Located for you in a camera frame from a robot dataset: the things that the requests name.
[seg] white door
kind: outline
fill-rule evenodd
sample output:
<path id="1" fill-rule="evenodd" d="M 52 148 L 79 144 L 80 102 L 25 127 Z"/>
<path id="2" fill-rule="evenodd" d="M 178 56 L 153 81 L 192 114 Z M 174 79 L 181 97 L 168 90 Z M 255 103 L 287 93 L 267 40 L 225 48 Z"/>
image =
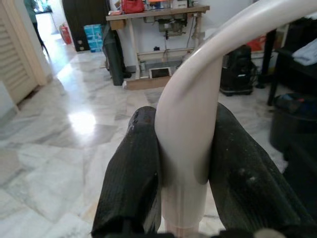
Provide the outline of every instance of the white door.
<path id="1" fill-rule="evenodd" d="M 17 104 L 37 83 L 0 0 L 0 80 Z"/>

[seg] person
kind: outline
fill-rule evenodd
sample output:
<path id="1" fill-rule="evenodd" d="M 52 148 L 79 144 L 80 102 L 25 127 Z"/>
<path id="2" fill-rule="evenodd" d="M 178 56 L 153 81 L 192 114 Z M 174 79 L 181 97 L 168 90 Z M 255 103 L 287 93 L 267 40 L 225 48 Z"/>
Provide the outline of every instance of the person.
<path id="1" fill-rule="evenodd" d="M 36 20 L 35 11 L 34 11 L 35 7 L 37 6 L 37 2 L 35 0 L 24 0 L 24 5 L 33 23 L 35 33 L 40 41 L 42 49 L 44 48 L 45 51 L 48 52 L 38 30 L 38 21 Z"/>

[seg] white cloth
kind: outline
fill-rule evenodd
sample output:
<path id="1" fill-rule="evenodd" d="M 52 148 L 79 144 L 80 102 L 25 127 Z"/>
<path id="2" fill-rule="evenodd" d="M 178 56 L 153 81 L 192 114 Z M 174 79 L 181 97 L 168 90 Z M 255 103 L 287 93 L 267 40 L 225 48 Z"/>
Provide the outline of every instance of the white cloth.
<path id="1" fill-rule="evenodd" d="M 294 60 L 302 65 L 317 63 L 317 39 L 293 53 Z"/>

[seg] red fire extinguisher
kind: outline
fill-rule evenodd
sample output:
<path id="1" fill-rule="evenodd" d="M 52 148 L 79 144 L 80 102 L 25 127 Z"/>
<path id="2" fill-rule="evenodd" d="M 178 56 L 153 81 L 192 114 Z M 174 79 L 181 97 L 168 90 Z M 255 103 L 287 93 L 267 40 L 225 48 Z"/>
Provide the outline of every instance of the red fire extinguisher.
<path id="1" fill-rule="evenodd" d="M 67 45 L 70 45 L 71 44 L 71 38 L 70 38 L 69 31 L 68 31 L 68 27 L 65 26 L 65 24 L 62 24 L 59 27 L 59 31 L 60 31 L 61 37 L 63 38 L 64 42 Z"/>

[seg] white curved pipe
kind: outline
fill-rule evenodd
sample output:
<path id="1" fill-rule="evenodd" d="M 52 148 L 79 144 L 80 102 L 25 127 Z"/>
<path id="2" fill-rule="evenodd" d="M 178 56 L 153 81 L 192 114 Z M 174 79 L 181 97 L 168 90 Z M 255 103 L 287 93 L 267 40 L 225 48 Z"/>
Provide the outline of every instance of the white curved pipe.
<path id="1" fill-rule="evenodd" d="M 166 85 L 155 130 L 163 159 L 162 213 L 171 231 L 197 228 L 204 213 L 223 55 L 315 11 L 317 0 L 261 0 L 222 25 Z"/>

